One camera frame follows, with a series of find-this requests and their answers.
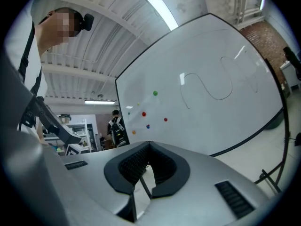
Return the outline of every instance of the white shelving unit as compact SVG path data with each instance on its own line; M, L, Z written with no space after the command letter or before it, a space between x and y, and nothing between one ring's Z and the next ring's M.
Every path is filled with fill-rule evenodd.
M83 132L84 133L78 133L77 135L79 136L79 137L81 137L82 138L82 140L84 140L84 141L86 141L86 143L87 143L87 147L89 148L89 149L92 149L92 146L91 146L91 142L90 142L90 138L89 138L89 133L88 133L88 128L87 128L87 121L86 121L86 119L84 119L84 121L83 122L81 122L81 123L67 123L67 124L65 124L67 127L69 127L70 129L72 129L72 128L83 128ZM59 146L59 147L61 147L61 146L63 146L63 143L60 143L60 145L59 145L59 141L61 141L60 140L60 138L58 138L58 137L44 137L44 139L45 139L45 141L48 141L48 142L50 142L51 143L51 141L55 141L56 142L56 146Z

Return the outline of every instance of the white floor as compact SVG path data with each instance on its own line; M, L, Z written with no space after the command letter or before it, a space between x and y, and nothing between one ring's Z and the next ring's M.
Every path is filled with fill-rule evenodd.
M287 106L291 138L295 138L296 135L301 132L301 93L299 91L294 91L293 94L288 97ZM242 146L216 158L254 182L259 179L262 169L269 172L281 162L283 150L284 121L282 121L277 128L264 130ZM278 184L281 190L285 190L291 181L300 158L301 146L295 147L294 141L290 140L284 171ZM279 170L272 174L271 177L274 180L276 180L278 172ZM151 191L151 189L155 187L154 174L151 166L147 167L143 178ZM275 189L267 180L260 182L258 187L260 187L269 198L276 195ZM139 218L150 203L150 199L140 181L135 187L134 196L137 217Z

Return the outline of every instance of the backpack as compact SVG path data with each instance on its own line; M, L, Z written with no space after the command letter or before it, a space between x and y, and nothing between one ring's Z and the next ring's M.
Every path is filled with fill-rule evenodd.
M111 125L111 132L112 132L112 140L116 147L122 146L126 144L125 139L125 130L123 126L120 124L121 117L117 118L116 122L110 121L109 124Z

